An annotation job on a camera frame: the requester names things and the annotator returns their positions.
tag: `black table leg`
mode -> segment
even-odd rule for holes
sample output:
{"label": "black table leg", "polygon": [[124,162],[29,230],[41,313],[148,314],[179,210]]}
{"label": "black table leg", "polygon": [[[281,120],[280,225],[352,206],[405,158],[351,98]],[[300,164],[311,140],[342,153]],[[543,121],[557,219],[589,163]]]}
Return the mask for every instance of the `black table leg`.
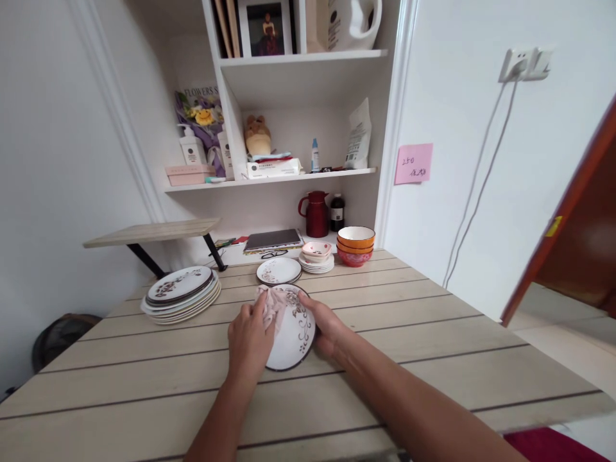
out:
{"label": "black table leg", "polygon": [[139,260],[141,260],[143,264],[146,265],[150,269],[150,271],[152,271],[152,273],[154,273],[156,279],[162,279],[167,275],[167,273],[160,269],[160,266],[158,266],[156,262],[152,260],[152,258],[146,253],[146,251],[143,250],[142,246],[140,246],[139,244],[127,244],[127,246],[139,258]]}
{"label": "black table leg", "polygon": [[216,245],[214,245],[214,241],[212,240],[212,237],[208,233],[205,236],[203,236],[203,238],[205,239],[205,243],[210,249],[210,252],[212,252],[214,261],[216,261],[216,264],[218,265],[218,271],[220,272],[225,271],[227,269],[227,265],[223,264],[223,260],[220,258],[220,255],[218,255],[218,249],[216,248]]}

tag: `yellow tape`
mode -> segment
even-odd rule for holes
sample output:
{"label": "yellow tape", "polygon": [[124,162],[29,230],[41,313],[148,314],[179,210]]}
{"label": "yellow tape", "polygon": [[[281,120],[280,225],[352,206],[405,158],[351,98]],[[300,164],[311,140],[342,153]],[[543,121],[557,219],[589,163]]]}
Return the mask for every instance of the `yellow tape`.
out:
{"label": "yellow tape", "polygon": [[556,233],[556,230],[558,229],[558,225],[560,225],[560,221],[562,219],[563,219],[562,216],[557,216],[554,218],[554,223],[552,223],[552,226],[550,226],[550,229],[548,229],[547,233],[545,233],[546,237],[552,237]]}

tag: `wooden table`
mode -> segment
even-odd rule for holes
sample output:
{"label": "wooden table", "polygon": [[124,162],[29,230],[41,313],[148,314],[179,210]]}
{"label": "wooden table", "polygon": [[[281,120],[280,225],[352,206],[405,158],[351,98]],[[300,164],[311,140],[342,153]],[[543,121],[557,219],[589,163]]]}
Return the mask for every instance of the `wooden table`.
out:
{"label": "wooden table", "polygon": [[214,261],[218,265],[219,271],[225,271],[227,266],[218,254],[214,241],[210,236],[210,231],[220,222],[220,218],[192,219],[187,221],[171,221],[169,223],[148,223],[146,225],[135,225],[124,228],[120,231],[105,234],[91,241],[83,243],[85,248],[109,247],[126,245],[131,251],[146,265],[156,279],[165,276],[165,272],[147,254],[142,243],[170,241],[172,239],[185,239],[186,237],[203,236]]}
{"label": "wooden table", "polygon": [[[227,327],[255,296],[258,265],[229,267],[201,315],[172,327],[139,310],[140,287],[0,406],[6,461],[180,461],[227,373]],[[500,432],[616,408],[601,390],[442,287],[377,251],[297,282],[352,329]],[[240,460],[307,461],[395,450],[339,368],[313,350],[266,370]]]}

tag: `box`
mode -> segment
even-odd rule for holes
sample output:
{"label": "box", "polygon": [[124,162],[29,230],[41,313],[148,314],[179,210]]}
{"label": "box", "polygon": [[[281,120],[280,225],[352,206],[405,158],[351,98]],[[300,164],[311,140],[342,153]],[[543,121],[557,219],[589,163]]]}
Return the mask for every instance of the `box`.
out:
{"label": "box", "polygon": [[191,165],[165,168],[171,186],[204,184],[207,176],[216,176],[216,169],[208,165]]}
{"label": "box", "polygon": [[293,176],[299,175],[302,165],[299,159],[272,160],[271,162],[249,162],[246,164],[248,178],[272,178],[274,176]]}

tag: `pink box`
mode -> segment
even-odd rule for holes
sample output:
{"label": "pink box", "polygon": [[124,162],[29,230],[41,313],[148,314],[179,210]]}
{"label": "pink box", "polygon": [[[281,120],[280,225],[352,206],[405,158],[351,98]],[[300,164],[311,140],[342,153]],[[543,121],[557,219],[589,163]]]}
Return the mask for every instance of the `pink box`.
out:
{"label": "pink box", "polygon": [[171,186],[203,184],[205,183],[205,177],[216,176],[214,166],[206,165],[166,167],[165,171]]}

